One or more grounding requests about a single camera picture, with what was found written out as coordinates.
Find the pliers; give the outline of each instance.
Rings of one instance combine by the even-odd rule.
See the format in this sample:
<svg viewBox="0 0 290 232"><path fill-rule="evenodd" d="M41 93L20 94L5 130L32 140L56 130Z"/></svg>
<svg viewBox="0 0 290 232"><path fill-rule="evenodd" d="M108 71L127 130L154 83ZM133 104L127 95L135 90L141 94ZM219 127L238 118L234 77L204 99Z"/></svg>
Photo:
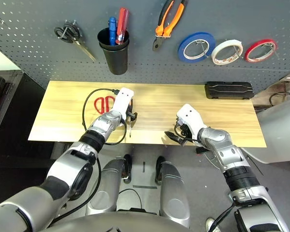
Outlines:
<svg viewBox="0 0 290 232"><path fill-rule="evenodd" d="M178 23L180 17L183 14L183 10L185 9L187 2L188 2L187 0L182 0L172 22L166 28L164 28L164 21L166 19L166 16L168 15L169 10L171 9L171 7L174 3L174 1L175 0L167 0L162 8L162 11L161 11L160 17L159 17L158 26L155 29L155 40L153 42L153 51L158 50L166 38L170 38L170 33L172 32L172 30L174 29L174 27Z"/></svg>

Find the red scissors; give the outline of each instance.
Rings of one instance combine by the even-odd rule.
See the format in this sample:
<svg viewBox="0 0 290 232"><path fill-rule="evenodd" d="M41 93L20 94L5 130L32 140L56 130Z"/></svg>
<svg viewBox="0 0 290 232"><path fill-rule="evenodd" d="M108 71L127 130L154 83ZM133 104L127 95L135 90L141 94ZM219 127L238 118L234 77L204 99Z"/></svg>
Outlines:
<svg viewBox="0 0 290 232"><path fill-rule="evenodd" d="M106 96L105 99L103 97L100 97L100 98L95 99L95 101L94 101L94 107L95 107L96 111L99 114L102 115L103 113L105 113L104 101L106 102L106 112L109 112L109 99L112 99L113 102L115 102L115 98L112 97L112 96ZM101 111L99 111L99 109L98 109L99 107L97 107L97 102L99 100L101 100L101 107L100 107L101 108Z"/></svg>

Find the black scissors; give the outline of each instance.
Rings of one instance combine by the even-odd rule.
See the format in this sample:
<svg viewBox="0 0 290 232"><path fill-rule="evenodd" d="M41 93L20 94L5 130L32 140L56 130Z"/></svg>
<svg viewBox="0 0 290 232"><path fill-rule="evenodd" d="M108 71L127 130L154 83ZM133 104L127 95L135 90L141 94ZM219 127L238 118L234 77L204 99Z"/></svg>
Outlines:
<svg viewBox="0 0 290 232"><path fill-rule="evenodd" d="M66 43L74 43L85 53L88 57L90 57L93 61L95 61L94 56L87 50L87 48L80 41L80 31L78 27L74 23L66 22L64 23L63 28L56 27L54 28L54 33L57 35L58 39L66 42Z"/></svg>

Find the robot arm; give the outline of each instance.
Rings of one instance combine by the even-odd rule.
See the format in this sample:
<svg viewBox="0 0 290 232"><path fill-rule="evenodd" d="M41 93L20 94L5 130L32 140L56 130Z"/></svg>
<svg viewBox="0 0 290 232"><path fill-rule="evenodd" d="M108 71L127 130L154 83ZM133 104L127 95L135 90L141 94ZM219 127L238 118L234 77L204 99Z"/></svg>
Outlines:
<svg viewBox="0 0 290 232"><path fill-rule="evenodd" d="M98 153L110 134L126 120L134 92L122 88L113 108L99 116L51 166L46 181L27 188L0 204L0 232L45 229L68 201L86 190Z"/></svg>
<svg viewBox="0 0 290 232"><path fill-rule="evenodd" d="M213 152L230 188L232 199L240 207L234 213L239 231L289 232L267 190L252 173L240 148L233 145L230 134L207 127L200 114L189 104L178 111L177 117L175 128L180 126L185 130L183 135L190 135L187 141ZM183 137L178 139L182 140L181 144L185 142Z"/></svg>

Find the screwdriver handle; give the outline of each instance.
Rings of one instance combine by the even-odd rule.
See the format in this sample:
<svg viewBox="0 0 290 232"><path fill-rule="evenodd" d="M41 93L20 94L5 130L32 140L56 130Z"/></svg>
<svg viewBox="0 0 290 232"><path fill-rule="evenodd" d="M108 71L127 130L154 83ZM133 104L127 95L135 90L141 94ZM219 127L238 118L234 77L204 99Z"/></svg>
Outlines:
<svg viewBox="0 0 290 232"><path fill-rule="evenodd" d="M123 43L128 17L129 10L127 8L121 7L119 11L119 20L117 28L117 40L116 40L117 44Z"/></svg>
<svg viewBox="0 0 290 232"><path fill-rule="evenodd" d="M110 17L109 19L109 43L111 46L116 45L116 18Z"/></svg>

